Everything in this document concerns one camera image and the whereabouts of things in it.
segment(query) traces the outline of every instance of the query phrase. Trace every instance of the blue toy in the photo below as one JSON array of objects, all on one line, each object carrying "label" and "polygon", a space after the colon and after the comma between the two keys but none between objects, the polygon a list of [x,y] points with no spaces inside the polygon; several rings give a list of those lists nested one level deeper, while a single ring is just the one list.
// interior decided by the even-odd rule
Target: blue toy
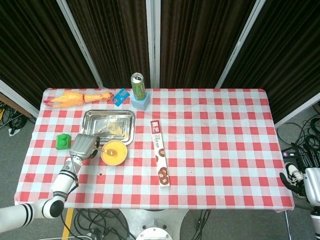
[{"label": "blue toy", "polygon": [[112,99],[112,102],[119,107],[127,97],[130,96],[130,93],[127,92],[124,88],[122,88]]}]

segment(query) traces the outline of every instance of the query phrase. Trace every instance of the can lid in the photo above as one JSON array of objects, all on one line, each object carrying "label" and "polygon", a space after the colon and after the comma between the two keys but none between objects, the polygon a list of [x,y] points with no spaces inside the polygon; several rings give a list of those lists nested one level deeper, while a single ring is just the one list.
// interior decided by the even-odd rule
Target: can lid
[{"label": "can lid", "polygon": [[144,80],[144,77],[141,73],[134,73],[131,76],[131,82],[133,82],[134,84],[138,84],[141,83]]}]

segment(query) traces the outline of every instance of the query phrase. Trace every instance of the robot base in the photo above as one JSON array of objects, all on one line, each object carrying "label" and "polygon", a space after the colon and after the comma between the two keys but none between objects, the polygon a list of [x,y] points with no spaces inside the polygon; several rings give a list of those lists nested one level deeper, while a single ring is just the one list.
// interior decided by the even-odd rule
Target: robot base
[{"label": "robot base", "polygon": [[180,228],[188,209],[148,211],[120,209],[127,220],[130,232],[137,240],[179,240]]}]

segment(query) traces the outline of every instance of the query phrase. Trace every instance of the rubber chicken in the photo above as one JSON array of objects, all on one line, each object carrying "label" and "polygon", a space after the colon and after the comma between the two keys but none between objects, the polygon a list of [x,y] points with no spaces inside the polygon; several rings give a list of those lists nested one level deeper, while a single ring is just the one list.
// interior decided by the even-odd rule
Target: rubber chicken
[{"label": "rubber chicken", "polygon": [[47,100],[44,100],[43,103],[48,107],[65,108],[99,100],[109,101],[112,96],[113,94],[109,92],[101,94],[83,94],[74,91],[65,91],[62,96],[48,98]]}]

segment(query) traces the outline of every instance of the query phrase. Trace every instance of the green block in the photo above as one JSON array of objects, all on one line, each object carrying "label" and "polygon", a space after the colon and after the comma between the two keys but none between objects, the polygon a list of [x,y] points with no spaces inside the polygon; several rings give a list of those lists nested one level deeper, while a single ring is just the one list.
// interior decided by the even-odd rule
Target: green block
[{"label": "green block", "polygon": [[71,147],[71,136],[66,133],[62,133],[56,136],[55,149],[63,150]]}]

